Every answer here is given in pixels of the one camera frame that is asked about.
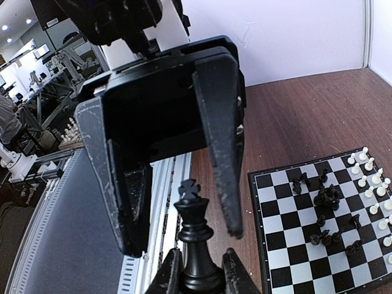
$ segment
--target gray shirt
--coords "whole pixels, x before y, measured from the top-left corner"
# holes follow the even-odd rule
[[[0,95],[0,139],[6,145],[22,128],[22,123],[13,112],[15,106],[10,98]]]

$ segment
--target black king chess piece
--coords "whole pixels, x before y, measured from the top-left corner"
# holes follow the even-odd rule
[[[175,203],[183,219],[178,238],[187,246],[185,268],[179,249],[171,249],[146,294],[260,294],[234,249],[223,255],[223,269],[213,263],[207,240],[214,231],[205,219],[209,200],[198,196],[195,183],[183,181],[178,189],[182,199]]]

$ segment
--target wooden table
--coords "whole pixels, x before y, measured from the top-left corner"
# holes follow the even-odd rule
[[[368,146],[384,175],[392,177],[392,87],[371,70],[360,69],[252,86],[246,92],[243,239],[226,232],[206,149],[194,153],[192,177],[202,185],[200,195],[211,200],[206,219],[215,231],[209,241],[214,262],[220,265],[226,248],[233,247],[261,289],[247,173]],[[387,288],[369,294],[389,293]]]

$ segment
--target white chess piece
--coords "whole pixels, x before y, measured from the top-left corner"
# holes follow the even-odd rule
[[[374,195],[373,194],[373,190],[374,190],[374,187],[370,186],[370,188],[365,191],[365,197],[366,198],[371,198]]]
[[[381,183],[381,175],[383,173],[383,168],[377,170],[377,173],[372,177],[372,183],[378,185]]]
[[[389,223],[390,223],[389,219],[380,220],[380,222],[379,222],[379,229],[380,230],[385,230],[388,227]]]
[[[380,205],[378,203],[376,203],[375,205],[370,206],[369,212],[371,214],[377,214],[379,211],[379,207],[380,207]]]
[[[347,163],[350,165],[355,163],[355,153],[351,153],[351,156],[347,159]]]
[[[368,159],[368,151],[369,151],[368,147],[364,147],[362,149],[362,153],[360,154],[360,161],[365,161],[366,159]]]
[[[384,208],[386,210],[392,210],[392,198],[391,197],[386,202],[384,202]]]
[[[361,188],[363,188],[364,186],[366,186],[366,179],[367,179],[367,176],[363,176],[363,177],[358,181],[358,186],[360,186]]]
[[[384,241],[382,241],[385,247],[390,247],[392,245],[392,236],[385,237]]]
[[[373,169],[373,161],[374,161],[374,157],[371,157],[369,161],[365,164],[365,170],[367,170],[368,172],[370,172]]]
[[[360,172],[360,164],[356,163],[354,165],[354,167],[351,169],[351,172],[353,173],[353,175],[357,175]]]
[[[386,194],[386,190],[390,184],[391,180],[389,178],[385,178],[382,186],[377,188],[377,195],[383,197]]]

